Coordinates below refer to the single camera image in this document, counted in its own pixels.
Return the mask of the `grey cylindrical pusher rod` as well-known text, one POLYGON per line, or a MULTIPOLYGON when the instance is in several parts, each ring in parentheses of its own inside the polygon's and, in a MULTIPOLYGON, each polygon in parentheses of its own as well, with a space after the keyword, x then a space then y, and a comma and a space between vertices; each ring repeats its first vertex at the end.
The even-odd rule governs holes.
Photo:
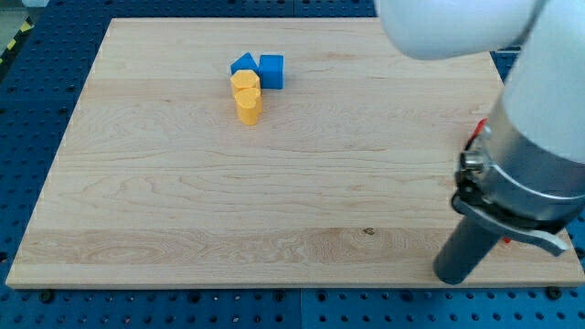
POLYGON ((443 282, 463 282, 500 240, 500 236, 464 216, 435 257, 432 267, 443 282))

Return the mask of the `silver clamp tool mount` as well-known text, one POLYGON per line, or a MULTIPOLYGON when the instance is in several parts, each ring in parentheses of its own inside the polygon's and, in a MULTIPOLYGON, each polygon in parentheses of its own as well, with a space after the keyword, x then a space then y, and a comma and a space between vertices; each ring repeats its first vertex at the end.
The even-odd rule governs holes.
POLYGON ((463 215, 451 240, 483 257, 501 238, 554 256, 558 233, 584 208, 584 164, 530 140, 501 101, 460 154, 452 207, 463 215))

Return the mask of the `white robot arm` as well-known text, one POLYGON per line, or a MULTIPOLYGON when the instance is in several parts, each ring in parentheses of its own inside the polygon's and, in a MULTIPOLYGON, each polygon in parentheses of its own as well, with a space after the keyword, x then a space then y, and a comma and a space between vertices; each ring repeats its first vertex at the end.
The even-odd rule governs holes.
POLYGON ((381 0, 382 26, 421 60, 517 46, 488 118, 464 146, 453 209, 462 220, 433 262, 462 282, 503 238, 560 255, 559 232, 584 208, 584 4, 381 0))

